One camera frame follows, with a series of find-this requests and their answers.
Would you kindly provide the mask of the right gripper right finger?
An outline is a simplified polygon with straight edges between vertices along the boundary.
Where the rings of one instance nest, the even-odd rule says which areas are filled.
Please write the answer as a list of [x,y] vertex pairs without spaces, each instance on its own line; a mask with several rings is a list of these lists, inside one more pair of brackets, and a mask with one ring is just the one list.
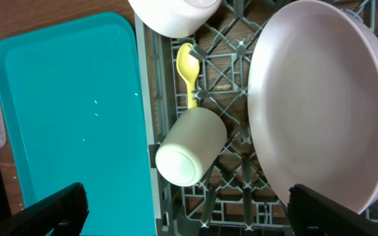
[[295,235],[378,236],[377,224],[302,184],[289,192],[287,217]]

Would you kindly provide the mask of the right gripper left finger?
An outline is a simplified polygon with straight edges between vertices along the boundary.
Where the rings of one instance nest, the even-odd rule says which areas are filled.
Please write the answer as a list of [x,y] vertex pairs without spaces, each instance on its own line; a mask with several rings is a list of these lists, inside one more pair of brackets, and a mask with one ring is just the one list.
[[0,221],[0,235],[80,235],[89,215],[82,183],[73,183]]

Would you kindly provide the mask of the large white plate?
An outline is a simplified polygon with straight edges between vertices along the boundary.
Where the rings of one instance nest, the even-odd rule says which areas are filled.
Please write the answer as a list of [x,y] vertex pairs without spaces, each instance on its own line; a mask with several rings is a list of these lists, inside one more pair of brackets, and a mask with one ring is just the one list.
[[378,38],[323,1],[265,25],[247,107],[259,164],[283,203],[303,184],[356,212],[378,200]]

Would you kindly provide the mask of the white cup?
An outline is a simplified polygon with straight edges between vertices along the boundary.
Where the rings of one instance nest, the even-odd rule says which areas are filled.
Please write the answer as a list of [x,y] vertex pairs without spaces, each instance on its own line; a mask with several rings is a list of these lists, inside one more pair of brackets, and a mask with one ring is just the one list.
[[223,149],[227,130],[222,119],[206,108],[187,109],[174,123],[156,152],[156,167],[170,183],[198,183]]

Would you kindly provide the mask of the yellow plastic spoon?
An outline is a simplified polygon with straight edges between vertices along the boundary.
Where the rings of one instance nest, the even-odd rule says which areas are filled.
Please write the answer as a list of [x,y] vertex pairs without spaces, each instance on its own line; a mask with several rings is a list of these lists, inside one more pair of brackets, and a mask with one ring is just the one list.
[[200,62],[190,54],[193,47],[190,43],[183,43],[177,52],[177,71],[186,84],[187,106],[188,109],[198,106],[197,100],[194,99],[193,92],[196,89],[196,80],[200,72]]

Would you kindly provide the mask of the pink bowl with rice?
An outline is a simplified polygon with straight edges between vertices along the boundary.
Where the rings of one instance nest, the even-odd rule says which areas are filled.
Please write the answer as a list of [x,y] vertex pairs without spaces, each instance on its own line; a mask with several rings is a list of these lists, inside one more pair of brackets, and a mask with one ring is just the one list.
[[129,0],[129,4],[155,32],[182,38],[206,23],[219,8],[221,0]]

